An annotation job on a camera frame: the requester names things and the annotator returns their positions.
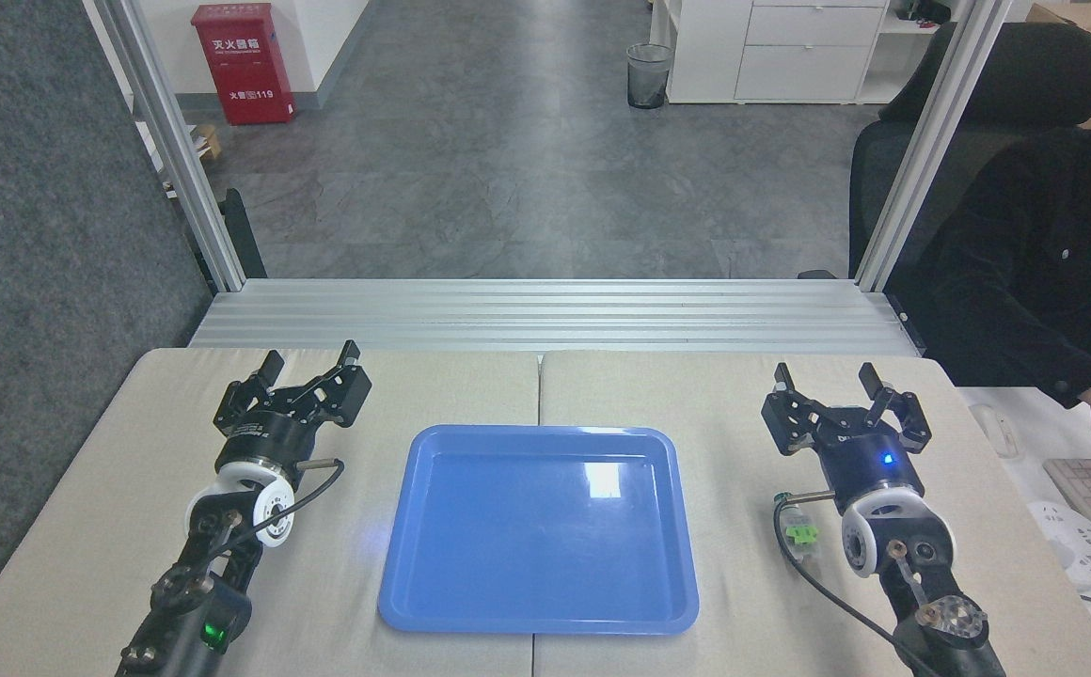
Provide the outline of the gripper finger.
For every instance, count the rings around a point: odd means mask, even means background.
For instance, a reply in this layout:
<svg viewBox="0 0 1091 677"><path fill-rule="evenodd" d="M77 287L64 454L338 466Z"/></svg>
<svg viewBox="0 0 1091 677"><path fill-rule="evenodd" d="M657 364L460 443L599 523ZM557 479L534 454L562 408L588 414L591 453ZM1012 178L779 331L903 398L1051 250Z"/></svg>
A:
<svg viewBox="0 0 1091 677"><path fill-rule="evenodd" d="M886 411L891 411L901 424L897 438L906 452L921 454L931 442L932 433L918 396L911 391L899 392L894 386L880 380L873 363L861 365L859 380L872 402L862 420L863 428L875 432L879 428L882 415Z"/></svg>
<svg viewBox="0 0 1091 677"><path fill-rule="evenodd" d="M249 374L245 380L233 380L224 394L215 412L215 425L235 425L253 404L264 404L269 400L269 388L275 384L284 366L278 351L269 351L262 360L261 367Z"/></svg>
<svg viewBox="0 0 1091 677"><path fill-rule="evenodd" d="M353 341L344 343L338 363L301 386L288 386L272 392L272 410L302 424L334 423L352 427L368 399L371 380L357 364L360 348Z"/></svg>
<svg viewBox="0 0 1091 677"><path fill-rule="evenodd" d="M801 449L813 449L820 454L825 445L825 434L832 433L835 415L829 407L811 400L795 389L786 363L779 363L774 372L774 389L762 404L762 419L767 425L775 446L786 457Z"/></svg>

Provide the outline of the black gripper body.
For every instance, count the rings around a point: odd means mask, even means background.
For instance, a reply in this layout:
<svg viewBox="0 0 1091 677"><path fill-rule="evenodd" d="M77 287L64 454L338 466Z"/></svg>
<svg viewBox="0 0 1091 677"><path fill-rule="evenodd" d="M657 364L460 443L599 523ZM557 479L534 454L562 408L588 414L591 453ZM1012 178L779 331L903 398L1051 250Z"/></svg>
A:
<svg viewBox="0 0 1091 677"><path fill-rule="evenodd" d="M300 473L296 464L310 459L317 424L284 413L245 412L231 427L221 430L227 442L217 458L217 470L235 462L277 466L283 473Z"/></svg>
<svg viewBox="0 0 1091 677"><path fill-rule="evenodd" d="M907 487L918 496L924 493L897 430L885 421L860 432L820 425L817 455L838 513L874 489Z"/></svg>

